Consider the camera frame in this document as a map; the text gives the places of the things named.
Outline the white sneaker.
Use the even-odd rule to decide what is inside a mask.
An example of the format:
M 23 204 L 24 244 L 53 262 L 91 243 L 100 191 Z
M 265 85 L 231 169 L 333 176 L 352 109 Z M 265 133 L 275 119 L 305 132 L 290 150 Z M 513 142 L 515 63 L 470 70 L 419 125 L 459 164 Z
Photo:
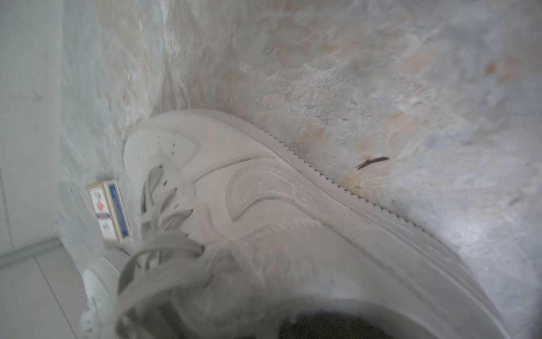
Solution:
M 141 242 L 83 271 L 83 338 L 508 338 L 467 264 L 231 114 L 127 137 Z

